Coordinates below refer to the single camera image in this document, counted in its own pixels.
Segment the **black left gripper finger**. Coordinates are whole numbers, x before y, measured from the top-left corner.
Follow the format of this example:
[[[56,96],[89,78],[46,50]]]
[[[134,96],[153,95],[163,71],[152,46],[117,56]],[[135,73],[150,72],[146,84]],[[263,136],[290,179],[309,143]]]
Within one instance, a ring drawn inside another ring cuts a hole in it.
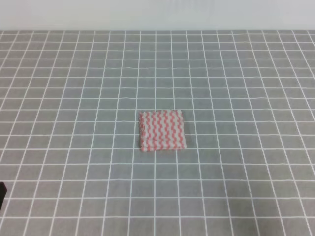
[[[4,198],[6,196],[6,193],[7,193],[7,188],[5,186],[5,183],[4,182],[0,182],[0,210],[2,208],[3,201],[4,201]]]

